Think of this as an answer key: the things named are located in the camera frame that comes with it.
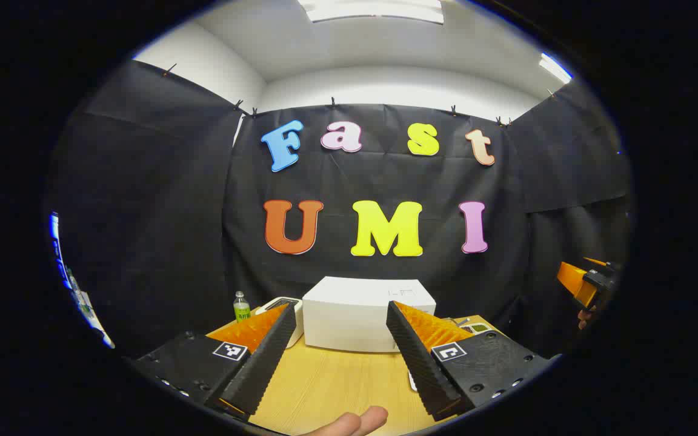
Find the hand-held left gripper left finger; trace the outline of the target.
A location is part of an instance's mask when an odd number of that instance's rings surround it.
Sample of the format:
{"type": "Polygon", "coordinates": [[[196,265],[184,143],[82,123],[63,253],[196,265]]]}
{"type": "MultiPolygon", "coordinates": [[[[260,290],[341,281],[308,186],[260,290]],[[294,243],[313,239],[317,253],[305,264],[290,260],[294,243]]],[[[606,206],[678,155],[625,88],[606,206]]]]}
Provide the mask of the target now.
{"type": "Polygon", "coordinates": [[[131,365],[198,406],[249,418],[296,325],[294,304],[284,303],[208,335],[186,331],[131,365]]]}

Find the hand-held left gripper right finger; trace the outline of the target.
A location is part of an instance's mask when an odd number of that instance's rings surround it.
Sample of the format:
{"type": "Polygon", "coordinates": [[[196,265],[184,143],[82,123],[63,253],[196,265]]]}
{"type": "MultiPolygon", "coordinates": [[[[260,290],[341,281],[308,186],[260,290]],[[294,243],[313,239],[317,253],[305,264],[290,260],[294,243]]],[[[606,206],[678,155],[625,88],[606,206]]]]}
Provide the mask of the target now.
{"type": "Polygon", "coordinates": [[[386,326],[435,420],[492,408],[553,365],[496,329],[468,333],[397,301],[388,304],[386,326]]]}

